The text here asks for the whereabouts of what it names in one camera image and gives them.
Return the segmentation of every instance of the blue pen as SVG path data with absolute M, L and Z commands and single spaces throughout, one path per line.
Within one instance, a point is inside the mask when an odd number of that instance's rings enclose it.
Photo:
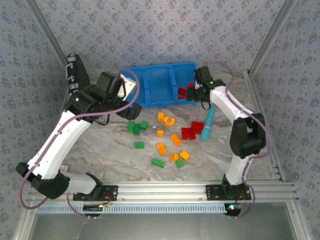
M 210 138 L 210 132 L 211 132 L 211 125 L 214 122 L 214 116 L 216 112 L 216 105 L 212 104 L 211 108 L 209 109 L 208 115 L 206 116 L 204 128 L 201 132 L 201 139 L 203 141 L 207 141 Z

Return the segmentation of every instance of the orange lego brick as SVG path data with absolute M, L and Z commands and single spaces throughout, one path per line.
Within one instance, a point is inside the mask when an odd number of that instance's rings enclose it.
M 163 131 L 163 130 L 158 130 L 158 131 L 156 132 L 156 134 L 158 134 L 159 137 L 163 137 L 163 136 L 164 136 L 164 133 L 165 133 L 165 131 Z
M 174 143 L 174 145 L 176 145 L 176 146 L 179 146 L 182 144 L 180 138 L 178 137 L 178 135 L 176 133 L 171 135 L 171 140 Z
M 170 161 L 177 161 L 179 159 L 179 154 L 178 153 L 171 153 L 170 154 Z
M 182 151 L 180 153 L 180 157 L 182 157 L 185 161 L 187 161 L 190 158 L 190 154 L 187 153 L 186 151 Z
M 165 116 L 163 121 L 166 126 L 173 127 L 175 125 L 176 119 L 170 116 Z
M 159 142 L 159 143 L 156 145 L 156 147 L 158 148 L 159 153 L 160 153 L 161 155 L 165 155 L 165 154 L 168 153 L 165 145 L 164 145 L 162 142 Z
M 165 113 L 164 112 L 158 112 L 158 121 L 159 122 L 163 122 L 164 121 L 164 117 L 165 117 Z

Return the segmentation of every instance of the wall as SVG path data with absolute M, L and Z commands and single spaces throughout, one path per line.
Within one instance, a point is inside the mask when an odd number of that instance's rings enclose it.
M 15 172 L 52 131 L 66 92 L 59 65 L 22 1 L 0 4 L 0 239 L 13 236 L 19 217 Z
M 36 0 L 86 69 L 219 60 L 250 67 L 283 0 Z
M 286 180 L 320 239 L 320 2 L 298 1 L 254 76 Z

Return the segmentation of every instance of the white marble table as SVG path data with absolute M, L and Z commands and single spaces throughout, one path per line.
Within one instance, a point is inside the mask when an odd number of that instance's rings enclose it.
M 226 83 L 230 75 L 219 74 Z M 230 86 L 232 94 L 247 108 L 254 110 L 251 96 L 245 80 L 237 77 Z M 175 118 L 174 127 L 167 127 L 158 122 L 158 112 Z M 128 121 L 110 116 L 107 126 L 92 124 L 77 140 L 63 163 L 71 165 L 73 173 L 92 173 L 103 182 L 118 181 L 160 181 L 160 180 L 221 180 L 230 166 L 232 151 L 229 145 L 232 130 L 231 123 L 219 108 L 216 108 L 211 136 L 208 141 L 183 140 L 176 147 L 170 135 L 177 133 L 181 138 L 181 127 L 190 127 L 192 121 L 206 120 L 207 111 L 201 104 L 174 105 L 164 108 L 144 108 L 135 120 L 149 122 L 146 131 L 140 136 L 127 133 Z M 164 137 L 157 136 L 157 130 L 164 129 Z M 135 149 L 135 142 L 145 142 L 144 149 Z M 163 142 L 168 154 L 161 156 L 156 144 Z M 169 160 L 170 153 L 180 153 L 186 150 L 190 155 L 184 167 L 176 168 Z M 151 159 L 165 161 L 165 167 L 151 164 Z M 267 180 L 273 178 L 272 162 L 269 157 L 252 163 L 248 179 Z

